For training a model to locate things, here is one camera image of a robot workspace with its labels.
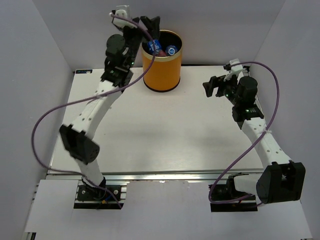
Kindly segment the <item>large blue label bottle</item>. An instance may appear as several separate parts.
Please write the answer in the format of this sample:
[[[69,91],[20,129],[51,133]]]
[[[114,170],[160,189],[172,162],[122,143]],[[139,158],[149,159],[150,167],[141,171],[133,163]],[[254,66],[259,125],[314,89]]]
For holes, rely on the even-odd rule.
[[[157,54],[159,51],[162,50],[162,46],[161,46],[158,39],[154,39],[152,41],[149,41],[147,43],[147,48],[148,48],[148,51],[151,55],[153,55],[154,53]]]

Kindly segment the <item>red label water bottle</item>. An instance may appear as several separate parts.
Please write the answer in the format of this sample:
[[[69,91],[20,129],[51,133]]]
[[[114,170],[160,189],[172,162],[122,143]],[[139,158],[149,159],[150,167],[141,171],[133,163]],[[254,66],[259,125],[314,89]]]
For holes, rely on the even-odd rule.
[[[156,56],[157,57],[166,57],[166,53],[162,50],[162,49],[159,49],[157,52],[156,52]]]

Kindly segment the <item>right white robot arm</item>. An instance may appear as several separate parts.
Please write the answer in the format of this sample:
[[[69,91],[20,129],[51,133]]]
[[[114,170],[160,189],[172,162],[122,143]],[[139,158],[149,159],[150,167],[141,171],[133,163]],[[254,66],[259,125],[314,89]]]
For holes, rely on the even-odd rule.
[[[301,198],[306,168],[301,162],[294,162],[279,146],[270,127],[277,114],[280,96],[276,96],[275,108],[270,121],[256,104],[258,82],[250,77],[240,77],[244,70],[238,59],[224,65],[226,75],[212,76],[204,82],[206,96],[226,97],[232,104],[232,117],[239,129],[248,137],[251,146],[245,150],[215,180],[209,189],[208,200],[214,205],[241,202],[257,197],[262,204],[298,201]],[[262,173],[232,174],[221,193],[215,193],[222,177],[251,150],[255,150],[263,166]]]

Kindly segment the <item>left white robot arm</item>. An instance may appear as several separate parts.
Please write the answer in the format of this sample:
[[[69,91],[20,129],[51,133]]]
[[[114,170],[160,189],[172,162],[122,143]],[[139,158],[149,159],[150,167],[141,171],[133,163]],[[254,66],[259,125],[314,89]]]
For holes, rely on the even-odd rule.
[[[106,180],[97,157],[100,147],[93,141],[96,130],[112,104],[131,85],[134,65],[142,42],[153,43],[160,35],[161,18],[129,18],[120,10],[112,11],[112,24],[121,32],[107,39],[104,72],[94,97],[69,125],[59,128],[62,144],[77,162],[88,193],[99,200],[105,196]]]

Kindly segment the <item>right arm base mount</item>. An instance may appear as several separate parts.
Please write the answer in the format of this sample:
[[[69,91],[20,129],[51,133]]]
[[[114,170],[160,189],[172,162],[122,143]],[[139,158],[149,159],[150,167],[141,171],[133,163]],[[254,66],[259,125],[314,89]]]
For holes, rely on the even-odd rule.
[[[241,198],[247,195],[245,192],[236,191],[234,194],[231,194],[229,190],[227,190],[226,184],[218,184],[211,195],[213,201],[223,202],[230,201],[237,198]],[[223,204],[213,204],[210,203],[210,211],[212,213],[240,213],[240,212],[257,212],[257,201],[256,197],[250,196],[246,199],[236,200],[231,203],[223,203]]]

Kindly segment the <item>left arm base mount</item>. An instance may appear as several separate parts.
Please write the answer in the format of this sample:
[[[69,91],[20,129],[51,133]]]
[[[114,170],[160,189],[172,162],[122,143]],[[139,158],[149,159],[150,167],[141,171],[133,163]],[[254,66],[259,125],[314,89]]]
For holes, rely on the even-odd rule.
[[[126,187],[119,184],[106,184],[105,187],[114,195],[116,200],[108,191],[87,186],[83,182],[79,183],[73,208],[81,210],[120,210],[117,202],[121,207],[124,205]]]

